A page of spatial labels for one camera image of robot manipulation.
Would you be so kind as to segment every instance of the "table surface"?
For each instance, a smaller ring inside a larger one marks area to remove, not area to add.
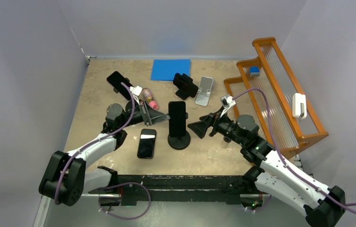
[[[95,138],[105,122],[106,109],[113,103],[125,107],[127,101],[121,95],[113,92],[113,87],[106,78],[114,71],[119,71],[129,78],[134,86],[148,87],[159,110],[168,113],[168,102],[181,101],[175,95],[176,86],[172,81],[150,80],[152,60],[91,60],[82,87],[78,106],[69,131],[65,150],[76,149]],[[186,112],[189,114],[186,123],[199,120],[200,116],[215,112],[221,107],[219,98],[226,95],[224,79],[240,76],[236,61],[191,61],[191,77],[193,83],[199,85],[202,76],[213,77],[214,87],[211,91],[208,106],[195,104],[195,98],[188,98]],[[240,112],[254,116],[260,125],[253,105],[248,95],[237,99]],[[235,120],[233,110],[228,116]],[[157,131],[156,146],[152,159],[137,158],[140,131],[144,128]],[[206,135],[199,139],[190,129],[190,145],[184,150],[172,149],[167,142],[168,121],[145,126],[139,123],[125,128],[128,136],[124,144],[116,151],[103,156],[89,170],[97,166],[107,166],[118,171],[119,174],[137,175],[243,175],[250,167],[240,153],[240,146],[226,143],[220,134],[214,137]]]

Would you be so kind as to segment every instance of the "cable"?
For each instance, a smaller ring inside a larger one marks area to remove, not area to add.
[[[60,178],[58,180],[58,183],[57,183],[57,188],[55,189],[55,195],[54,195],[54,203],[55,205],[59,205],[60,202],[58,201],[58,196],[60,194],[60,188],[61,188],[61,183],[62,183],[62,180],[64,178],[64,175],[65,175],[65,172],[67,171],[67,169],[69,168],[69,165],[71,164],[71,162],[73,161],[74,158],[76,158],[76,156],[78,156],[81,152],[83,152],[85,149],[87,149],[88,147],[92,146],[93,144],[97,143],[97,142],[100,142],[110,136],[113,136],[117,133],[119,133],[123,128],[125,128],[129,122],[132,120],[133,118],[133,114],[134,114],[134,109],[135,109],[135,99],[133,98],[133,95],[132,93],[130,92],[130,88],[128,86],[126,86],[124,83],[121,82],[121,85],[124,86],[126,88],[126,90],[128,90],[128,93],[130,95],[130,99],[132,101],[132,113],[130,113],[130,116],[129,116],[129,119],[126,121],[126,123],[118,128],[117,130],[111,132],[110,134],[107,134],[103,137],[101,137],[99,140],[93,140],[91,141],[90,143],[87,143],[86,145],[82,146],[77,152],[75,152],[70,158],[69,160],[67,161],[65,167],[63,168],[62,172],[61,172],[61,175],[60,175]]]
[[[265,95],[265,93],[261,90],[261,89],[258,89],[258,88],[251,88],[249,90],[246,90],[242,93],[240,93],[239,95],[235,96],[234,97],[234,100],[239,98],[240,96],[242,96],[243,94],[246,94],[248,93],[249,91],[259,91],[263,97],[264,97],[264,101],[266,103],[266,108],[267,108],[267,119],[268,119],[268,129],[269,129],[269,133],[271,135],[271,139],[272,139],[272,142],[274,143],[274,146],[275,146],[275,149],[277,150],[277,153],[278,153],[278,156],[279,156],[279,159],[281,159],[282,163],[288,168],[288,170],[293,174],[295,175],[297,178],[299,178],[300,180],[302,180],[303,182],[305,182],[306,184],[310,185],[312,188],[314,188],[317,192],[323,194],[325,197],[327,197],[328,199],[330,199],[332,202],[334,202],[335,204],[337,204],[338,206],[340,206],[341,208],[345,209],[345,210],[348,210],[349,212],[352,212],[354,214],[356,214],[356,210],[352,209],[352,208],[349,208],[347,207],[346,205],[343,205],[342,203],[336,201],[334,198],[332,198],[330,195],[328,195],[327,193],[323,192],[321,190],[321,188],[317,187],[316,185],[314,185],[313,183],[309,182],[308,180],[304,179],[302,176],[300,176],[299,174],[297,174],[290,166],[287,165],[286,161],[285,161],[285,158],[284,156],[281,154],[281,150],[279,149],[279,147],[277,146],[277,141],[275,139],[275,136],[274,136],[274,133],[272,131],[272,127],[271,127],[271,116],[270,116],[270,107],[269,107],[269,104],[268,104],[268,100],[267,100],[267,97]],[[351,203],[351,204],[347,204],[348,206],[356,206],[356,203]]]
[[[140,215],[138,215],[138,216],[136,216],[136,217],[132,217],[132,218],[126,218],[126,217],[121,217],[121,216],[116,215],[116,214],[112,214],[112,213],[110,213],[110,212],[104,210],[104,209],[101,207],[101,202],[100,202],[101,197],[98,198],[98,206],[100,207],[100,211],[102,211],[102,212],[104,212],[105,214],[108,214],[108,215],[110,215],[110,216],[113,216],[113,217],[115,217],[115,218],[122,219],[122,220],[135,220],[135,219],[138,219],[138,218],[142,217],[143,215],[145,215],[145,214],[147,213],[148,209],[150,209],[150,206],[151,206],[151,196],[150,196],[150,192],[148,191],[148,189],[147,189],[145,186],[143,186],[143,185],[141,185],[141,184],[139,184],[139,183],[136,183],[136,182],[128,182],[128,183],[122,183],[122,184],[118,184],[118,185],[111,186],[111,187],[105,187],[105,188],[101,188],[101,189],[103,189],[103,190],[109,190],[109,189],[113,189],[113,188],[117,188],[117,187],[129,185],[129,184],[138,185],[138,186],[142,187],[142,188],[146,191],[146,193],[147,193],[147,196],[148,196],[148,205],[147,205],[147,207],[146,207],[146,210],[145,210],[143,213],[141,213]]]

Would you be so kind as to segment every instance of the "smartphone screen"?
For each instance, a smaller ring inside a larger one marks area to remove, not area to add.
[[[143,129],[140,133],[138,158],[153,158],[157,132],[154,129]]]

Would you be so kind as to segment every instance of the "white power adapter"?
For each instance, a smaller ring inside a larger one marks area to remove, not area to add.
[[[307,117],[306,95],[295,93],[292,97],[292,116],[304,119]]]

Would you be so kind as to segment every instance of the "ribbed translucent panel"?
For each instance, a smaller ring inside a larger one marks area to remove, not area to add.
[[[264,55],[267,58],[267,62],[274,73],[275,78],[278,81],[279,86],[282,89],[282,92],[285,95],[285,98],[287,102],[289,103],[290,108],[292,109],[292,97],[296,93],[296,88],[293,85],[290,77],[287,74],[287,71],[285,70],[284,66],[282,65],[281,60],[277,56],[277,53],[275,52],[275,49],[272,48],[272,46],[263,46],[261,47],[261,50],[263,51]],[[308,116],[305,119],[298,120],[299,126],[302,129],[303,135],[309,135],[309,134],[314,134],[318,133],[317,128],[315,127],[315,124],[310,117],[309,113]]]
[[[272,89],[271,84],[269,83],[264,69],[261,69],[260,76],[251,78],[249,82],[251,87],[260,88],[267,96],[270,106],[272,129],[279,148],[285,149],[298,146],[299,144],[284,115],[284,112],[281,109],[277,96],[275,95],[274,90]],[[260,94],[260,92],[257,91],[253,91],[253,94],[256,97],[257,104],[259,105],[261,114],[263,115],[265,122],[268,123],[267,107],[265,105],[263,96]]]

